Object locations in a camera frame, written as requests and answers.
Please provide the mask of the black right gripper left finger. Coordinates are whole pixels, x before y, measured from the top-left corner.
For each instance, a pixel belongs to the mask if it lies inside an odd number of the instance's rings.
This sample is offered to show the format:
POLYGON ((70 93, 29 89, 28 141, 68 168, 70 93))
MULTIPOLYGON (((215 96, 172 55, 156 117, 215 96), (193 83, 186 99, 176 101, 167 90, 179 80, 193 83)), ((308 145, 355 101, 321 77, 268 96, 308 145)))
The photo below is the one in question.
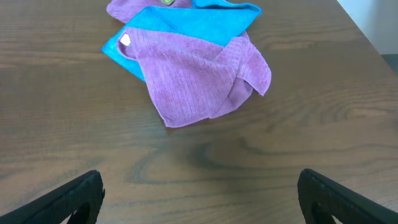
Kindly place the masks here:
POLYGON ((91 170, 36 200, 1 216, 3 224, 95 224, 105 191, 101 174, 91 170))

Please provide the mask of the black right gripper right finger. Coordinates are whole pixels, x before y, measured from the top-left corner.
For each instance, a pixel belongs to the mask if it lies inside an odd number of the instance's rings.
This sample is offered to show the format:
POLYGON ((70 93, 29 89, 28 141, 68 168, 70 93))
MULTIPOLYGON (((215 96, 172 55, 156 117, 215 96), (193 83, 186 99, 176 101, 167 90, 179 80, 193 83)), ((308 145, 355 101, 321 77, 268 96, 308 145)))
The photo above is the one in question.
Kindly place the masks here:
POLYGON ((298 200, 306 224, 396 224, 392 211, 311 169, 301 171, 298 200))

